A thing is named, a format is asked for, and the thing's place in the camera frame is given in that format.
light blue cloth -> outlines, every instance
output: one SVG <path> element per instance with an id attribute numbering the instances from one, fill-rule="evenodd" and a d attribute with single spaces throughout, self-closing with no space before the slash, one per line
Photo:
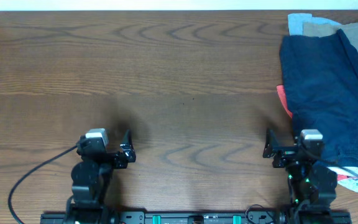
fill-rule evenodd
<path id="1" fill-rule="evenodd" d="M 309 13 L 292 13 L 288 15 L 288 29 L 290 35 L 303 35 L 303 23 L 342 25 L 330 19 L 313 17 Z"/>

wooden table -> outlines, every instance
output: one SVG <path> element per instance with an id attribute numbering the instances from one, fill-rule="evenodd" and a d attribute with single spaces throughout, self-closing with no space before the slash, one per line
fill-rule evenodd
<path id="1" fill-rule="evenodd" d="M 0 12 L 0 223 L 29 169 L 107 128 L 111 150 L 134 134 L 137 161 L 114 173 L 118 209 L 245 210 L 288 202 L 284 169 L 262 158 L 266 127 L 290 138 L 276 93 L 288 11 Z M 342 23 L 358 11 L 313 12 Z M 63 211 L 72 152 L 13 198 L 26 223 Z M 358 223 L 358 194 L 334 208 Z"/>

navy blue shirt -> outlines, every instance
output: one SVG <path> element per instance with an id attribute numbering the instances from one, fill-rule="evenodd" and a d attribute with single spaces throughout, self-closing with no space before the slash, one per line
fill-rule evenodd
<path id="1" fill-rule="evenodd" d="M 294 134 L 318 129 L 323 159 L 358 167 L 358 53 L 345 33 L 286 36 L 280 59 Z"/>

white wall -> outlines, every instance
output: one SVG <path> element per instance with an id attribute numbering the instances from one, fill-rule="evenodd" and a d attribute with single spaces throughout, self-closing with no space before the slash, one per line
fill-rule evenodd
<path id="1" fill-rule="evenodd" d="M 0 11 L 358 9 L 358 0 L 0 0 Z"/>

beige cloth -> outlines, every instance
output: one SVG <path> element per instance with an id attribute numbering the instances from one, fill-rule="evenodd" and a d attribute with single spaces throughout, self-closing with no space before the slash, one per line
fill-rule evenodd
<path id="1" fill-rule="evenodd" d="M 346 37 L 358 52 L 358 22 L 338 26 L 331 24 L 313 24 L 309 22 L 303 23 L 303 35 L 308 37 L 326 37 L 335 34 L 338 29 L 344 31 Z"/>

